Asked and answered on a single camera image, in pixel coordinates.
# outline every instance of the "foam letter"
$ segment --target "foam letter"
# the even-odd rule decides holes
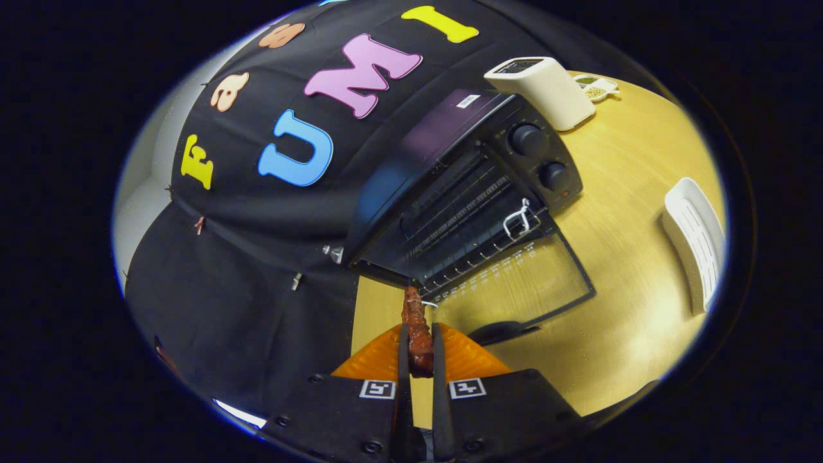
[[[411,10],[403,13],[400,17],[403,19],[417,19],[418,21],[425,22],[429,26],[432,26],[440,32],[446,34],[446,38],[449,39],[449,42],[453,42],[455,44],[465,42],[475,35],[480,34],[480,31],[474,27],[464,26],[454,19],[436,12],[435,8],[431,6],[412,8]]]
[[[280,48],[285,44],[291,42],[291,39],[294,39],[300,32],[303,32],[305,29],[306,24],[302,22],[298,22],[297,24],[284,24],[282,26],[278,26],[275,30],[266,34],[265,37],[260,39],[258,42],[258,46],[260,47],[268,47],[270,49]]]
[[[354,64],[349,69],[332,69],[320,71],[309,79],[303,90],[307,96],[322,93],[337,101],[349,105],[357,119],[363,119],[377,105],[377,96],[366,96],[353,91],[352,88],[366,90],[388,90],[388,83],[377,72],[375,66],[388,71],[393,80],[405,77],[423,61],[419,54],[405,54],[380,44],[368,34],[361,34],[343,45],[343,54]]]
[[[297,119],[293,110],[283,111],[274,124],[275,137],[282,137],[285,133],[310,143],[314,147],[314,155],[308,162],[297,162],[277,152],[274,144],[269,143],[258,163],[260,175],[274,175],[297,186],[309,186],[320,180],[332,162],[332,138],[322,129]]]
[[[183,150],[183,161],[180,162],[180,174],[190,175],[200,183],[203,188],[212,189],[212,173],[214,172],[214,162],[206,161],[206,152],[201,147],[194,146],[198,142],[197,135],[189,135],[186,138],[186,148]]]

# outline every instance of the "screw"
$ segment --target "screw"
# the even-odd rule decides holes
[[[363,452],[368,453],[369,455],[376,455],[381,451],[383,451],[383,445],[376,440],[368,441],[363,444]]]
[[[469,453],[475,453],[483,450],[483,447],[485,447],[483,444],[483,439],[475,439],[473,441],[466,442],[466,444],[463,445],[463,450]]]

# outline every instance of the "wooden table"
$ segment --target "wooden table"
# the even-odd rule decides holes
[[[620,95],[596,103],[588,122],[560,135],[584,190],[555,220],[597,296],[541,323],[535,333],[488,347],[515,371],[539,370],[581,415],[663,376],[705,321],[706,315],[691,313],[686,275],[660,225],[666,192],[690,177],[728,229],[721,180],[689,116],[651,91],[612,80]],[[499,282],[441,303],[436,314],[429,307],[426,319],[468,333],[545,313],[551,307],[542,297],[568,284],[549,278],[562,270],[553,255],[558,249],[535,242]],[[361,278],[352,353],[400,323],[401,308],[402,290]],[[431,387],[431,380],[412,379],[414,421],[421,428],[431,428]]]

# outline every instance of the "metal clip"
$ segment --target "metal clip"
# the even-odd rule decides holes
[[[511,219],[519,216],[520,220],[523,222],[523,226],[525,227],[525,229],[523,229],[523,231],[520,232],[520,236],[522,236],[525,233],[528,233],[528,231],[531,229],[531,226],[529,226],[528,224],[528,218],[526,217],[526,211],[528,211],[528,199],[523,198],[523,206],[520,208],[520,210],[516,213],[512,213],[503,221],[503,229],[506,230],[506,235],[509,235],[509,238],[511,238],[512,240],[516,240],[517,238],[512,236],[512,232],[509,230],[509,221]]]

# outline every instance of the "letter m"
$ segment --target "letter m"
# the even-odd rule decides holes
[[[331,96],[354,110],[357,119],[363,119],[377,105],[375,94],[361,95],[353,88],[388,90],[388,83],[377,71],[377,66],[388,71],[393,80],[405,77],[423,61],[419,54],[402,51],[375,42],[368,34],[360,34],[343,45],[343,54],[354,64],[349,69],[327,69],[309,79],[303,90],[307,96],[322,93]]]

